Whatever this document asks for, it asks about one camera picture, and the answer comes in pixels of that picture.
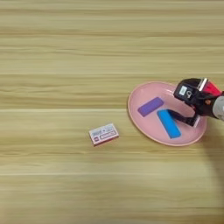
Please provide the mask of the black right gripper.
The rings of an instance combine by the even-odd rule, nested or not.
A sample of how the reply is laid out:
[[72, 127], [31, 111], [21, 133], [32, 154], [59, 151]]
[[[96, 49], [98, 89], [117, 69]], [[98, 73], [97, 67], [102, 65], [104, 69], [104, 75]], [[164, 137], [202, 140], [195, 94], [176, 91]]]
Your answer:
[[[203, 90], [207, 81], [208, 78], [201, 79], [198, 85], [198, 90]], [[173, 119], [191, 127], [197, 126], [200, 116], [222, 117], [222, 94], [210, 94], [197, 91], [191, 96], [186, 104], [193, 107], [197, 114], [194, 114], [192, 117], [186, 117], [174, 110], [169, 109], [168, 112]]]

